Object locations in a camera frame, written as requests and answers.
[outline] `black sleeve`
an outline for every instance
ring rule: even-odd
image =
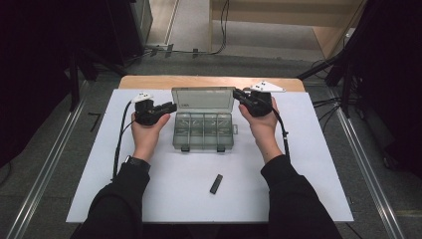
[[[270,187],[270,238],[341,238],[304,176],[280,155],[261,170]]]
[[[148,170],[149,165],[123,163],[115,180],[94,198],[87,220],[72,238],[140,238]]]

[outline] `person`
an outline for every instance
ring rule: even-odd
[[[274,98],[273,107],[278,110]],[[270,188],[269,237],[341,238],[313,187],[280,150],[274,113],[253,118],[245,106],[239,105],[239,110],[265,162],[261,173]],[[123,163],[116,179],[97,194],[87,220],[72,238],[142,237],[142,195],[159,133],[169,119],[170,115],[164,115],[153,126],[131,125],[133,158]]]

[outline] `clear plastic organizer box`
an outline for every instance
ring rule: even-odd
[[[182,151],[233,147],[234,87],[173,88],[177,104],[173,145]]]

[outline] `gray floor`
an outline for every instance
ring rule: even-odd
[[[185,54],[172,54],[171,57],[165,58],[164,54],[158,54],[154,57],[144,57],[127,70],[134,75],[291,78],[309,69],[311,64],[305,61],[231,56],[200,56],[193,59]],[[115,73],[104,72],[97,82],[90,83],[91,89],[81,116],[23,238],[69,238],[75,230],[76,225],[68,224],[65,220],[99,127],[97,125],[95,130],[91,131],[96,118],[89,113],[105,111],[111,91],[117,88],[118,82],[119,76]],[[305,86],[313,101],[329,98],[328,88],[318,78],[307,79]],[[59,104],[24,152],[12,161],[11,175],[0,188],[0,238],[5,238],[11,228],[68,116],[69,105],[69,99]],[[316,113],[322,116],[330,109],[331,106],[318,108]],[[408,238],[422,237],[421,180],[408,172],[386,169],[382,163],[382,154],[367,125],[354,114],[352,120],[393,209],[399,212],[397,218],[404,234]],[[344,192],[352,202],[350,208],[355,221],[349,223],[349,226],[362,238],[388,238],[336,116],[328,122],[324,134]],[[344,238],[358,238],[346,224],[338,223],[337,226]]]

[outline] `handheld controller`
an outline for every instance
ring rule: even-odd
[[[177,104],[172,102],[165,103],[160,106],[154,106],[154,101],[147,99],[136,102],[134,105],[134,118],[137,123],[142,125],[153,125],[165,114],[177,111]]]
[[[233,90],[233,98],[244,105],[252,117],[264,117],[269,114],[272,108],[271,93],[251,91],[250,94],[242,90]]]

